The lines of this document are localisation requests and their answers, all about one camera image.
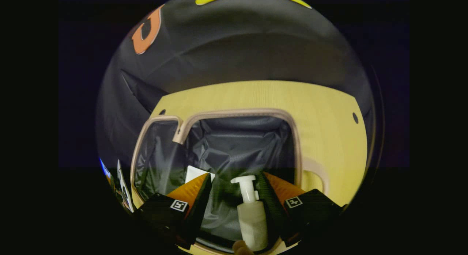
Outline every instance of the white pump dispenser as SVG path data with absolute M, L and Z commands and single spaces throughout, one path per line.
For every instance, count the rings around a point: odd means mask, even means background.
M 258 192 L 254 191 L 254 175 L 233 178 L 231 183 L 239 183 L 244 203 L 237 206 L 242 239 L 252 251 L 266 248 L 268 235 L 266 215 L 262 201 L 258 201 Z

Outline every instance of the soap bottle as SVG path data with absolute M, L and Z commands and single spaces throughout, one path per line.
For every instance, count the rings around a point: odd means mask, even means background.
M 264 204 L 258 201 L 258 192 L 254 190 L 254 175 L 239 176 L 231 183 L 239 183 L 244 203 L 237 206 L 242 239 L 252 251 L 266 248 L 268 235 Z

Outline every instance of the dark background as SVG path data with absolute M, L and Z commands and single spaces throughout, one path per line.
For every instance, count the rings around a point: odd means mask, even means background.
M 127 32 L 168 0 L 59 0 L 58 165 L 65 177 L 72 240 L 97 245 L 146 243 L 117 203 L 95 144 L 95 104 L 107 64 Z M 381 164 L 368 194 L 350 208 L 340 240 L 346 248 L 387 250 L 405 241 L 403 201 L 409 166 L 409 0 L 304 0 L 348 39 L 375 70 L 385 107 Z

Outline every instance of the beige bin handle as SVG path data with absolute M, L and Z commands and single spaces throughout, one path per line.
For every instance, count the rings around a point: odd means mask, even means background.
M 313 160 L 312 158 L 303 157 L 302 158 L 302 170 L 303 171 L 310 171 L 319 176 L 322 180 L 322 192 L 324 195 L 328 194 L 328 190 L 330 187 L 330 178 L 325 171 L 325 168 L 319 164 L 317 161 Z

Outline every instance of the orange letter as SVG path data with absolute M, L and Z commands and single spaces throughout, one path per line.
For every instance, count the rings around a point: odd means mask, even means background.
M 148 20 L 151 22 L 151 30 L 149 31 L 146 39 L 143 39 L 141 33 L 141 29 L 145 23 L 141 24 L 133 34 L 133 48 L 137 54 L 145 53 L 145 51 L 149 48 L 149 46 L 151 46 L 151 44 L 154 42 L 154 39 L 158 35 L 159 28 L 161 27 L 161 8 L 163 6 L 164 5 L 160 6 L 149 15 Z

